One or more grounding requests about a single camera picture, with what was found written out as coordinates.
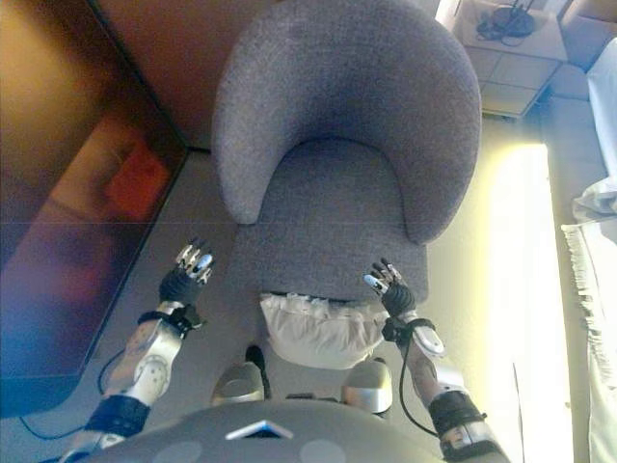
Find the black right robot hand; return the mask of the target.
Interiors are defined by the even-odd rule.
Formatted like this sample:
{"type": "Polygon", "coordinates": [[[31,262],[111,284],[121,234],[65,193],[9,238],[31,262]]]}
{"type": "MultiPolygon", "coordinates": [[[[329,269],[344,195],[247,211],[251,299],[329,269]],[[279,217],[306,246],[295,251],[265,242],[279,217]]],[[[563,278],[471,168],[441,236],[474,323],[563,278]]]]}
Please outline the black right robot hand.
{"type": "Polygon", "coordinates": [[[373,262],[364,282],[379,296],[382,305],[391,317],[399,320],[409,318],[416,310],[415,297],[401,273],[386,259],[373,262]]]}

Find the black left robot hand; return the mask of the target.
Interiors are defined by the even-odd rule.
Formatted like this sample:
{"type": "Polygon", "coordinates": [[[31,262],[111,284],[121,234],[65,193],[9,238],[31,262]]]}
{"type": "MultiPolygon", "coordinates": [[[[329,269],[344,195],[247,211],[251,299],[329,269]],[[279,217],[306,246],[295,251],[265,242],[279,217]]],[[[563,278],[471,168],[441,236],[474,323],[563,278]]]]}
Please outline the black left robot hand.
{"type": "Polygon", "coordinates": [[[158,289],[160,302],[178,302],[184,306],[195,304],[201,290],[208,283],[214,256],[204,239],[190,240],[177,254],[173,268],[165,275],[158,289]]]}

